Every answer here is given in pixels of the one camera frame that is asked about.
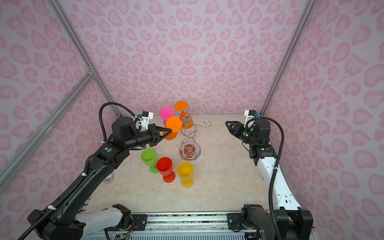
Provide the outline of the orange plastic wine glass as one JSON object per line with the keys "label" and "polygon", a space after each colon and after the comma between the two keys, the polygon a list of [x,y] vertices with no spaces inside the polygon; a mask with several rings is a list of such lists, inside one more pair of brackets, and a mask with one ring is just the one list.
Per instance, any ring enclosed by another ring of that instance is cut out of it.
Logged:
{"label": "orange plastic wine glass", "polygon": [[183,123],[179,117],[169,117],[167,120],[164,120],[164,125],[166,128],[172,130],[172,133],[166,137],[166,140],[171,141],[177,137]]}
{"label": "orange plastic wine glass", "polygon": [[182,121],[183,129],[191,129],[193,127],[193,120],[191,115],[188,113],[189,105],[185,101],[176,102],[174,105],[176,111],[181,112],[179,119]]}

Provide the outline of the magenta plastic wine glass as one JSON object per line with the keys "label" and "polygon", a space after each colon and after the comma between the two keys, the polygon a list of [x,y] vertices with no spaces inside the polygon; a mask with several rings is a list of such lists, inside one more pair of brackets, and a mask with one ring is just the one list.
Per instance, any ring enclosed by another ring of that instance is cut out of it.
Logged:
{"label": "magenta plastic wine glass", "polygon": [[170,117],[173,117],[175,115],[175,112],[170,107],[162,108],[159,112],[160,118],[163,120],[164,126],[166,126],[166,122]]}

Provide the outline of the green plastic wine glass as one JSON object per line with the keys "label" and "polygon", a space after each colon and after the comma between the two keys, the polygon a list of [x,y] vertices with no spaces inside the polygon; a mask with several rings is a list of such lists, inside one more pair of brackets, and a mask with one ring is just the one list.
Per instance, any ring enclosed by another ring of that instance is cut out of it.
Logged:
{"label": "green plastic wine glass", "polygon": [[146,149],[141,154],[141,160],[149,166],[149,170],[152,174],[157,174],[159,171],[157,169],[158,156],[157,152],[154,149]]}

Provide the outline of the red plastic wine glass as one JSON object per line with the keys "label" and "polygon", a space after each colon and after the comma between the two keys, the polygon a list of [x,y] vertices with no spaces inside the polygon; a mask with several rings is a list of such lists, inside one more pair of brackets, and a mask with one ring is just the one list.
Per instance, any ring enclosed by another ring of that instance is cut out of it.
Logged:
{"label": "red plastic wine glass", "polygon": [[160,158],[156,164],[156,168],[159,173],[163,176],[163,181],[166,183],[172,183],[176,174],[173,169],[173,162],[168,157]]}

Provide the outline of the yellow plastic wine glass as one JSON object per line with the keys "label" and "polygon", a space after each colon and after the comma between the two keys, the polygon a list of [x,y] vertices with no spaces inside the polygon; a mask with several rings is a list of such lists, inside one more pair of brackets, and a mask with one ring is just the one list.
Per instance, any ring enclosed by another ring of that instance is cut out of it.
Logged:
{"label": "yellow plastic wine glass", "polygon": [[194,184],[194,166],[191,163],[181,163],[177,168],[177,173],[184,188],[190,188]]}

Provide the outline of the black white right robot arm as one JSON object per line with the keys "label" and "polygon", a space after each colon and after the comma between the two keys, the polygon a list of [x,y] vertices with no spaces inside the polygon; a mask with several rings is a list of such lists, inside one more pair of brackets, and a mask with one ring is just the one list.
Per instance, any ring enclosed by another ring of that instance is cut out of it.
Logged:
{"label": "black white right robot arm", "polygon": [[227,121],[231,135],[249,146],[249,157],[258,167],[268,187],[268,210],[261,205],[245,204],[241,209],[241,221],[230,224],[256,230],[256,237],[266,240],[308,240],[313,228],[313,216],[304,210],[295,199],[280,167],[284,143],[279,150],[270,144],[271,123],[277,121],[267,117],[248,119],[246,123]]}

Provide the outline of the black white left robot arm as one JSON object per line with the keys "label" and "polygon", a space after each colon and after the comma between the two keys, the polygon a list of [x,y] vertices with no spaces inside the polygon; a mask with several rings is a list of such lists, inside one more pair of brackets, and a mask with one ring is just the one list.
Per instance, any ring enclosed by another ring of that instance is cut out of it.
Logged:
{"label": "black white left robot arm", "polygon": [[[107,106],[122,107],[130,116],[119,117],[112,124],[112,134],[107,136],[103,122],[103,110]],[[76,215],[85,201],[104,179],[130,155],[131,151],[145,146],[156,146],[173,131],[150,124],[145,130],[141,125],[148,112],[135,115],[122,104],[107,102],[99,109],[99,122],[103,133],[102,146],[86,161],[82,173],[74,182],[44,210],[33,210],[28,216],[30,227],[19,237],[24,240],[36,232],[43,240],[80,240],[90,224],[76,220]]]}

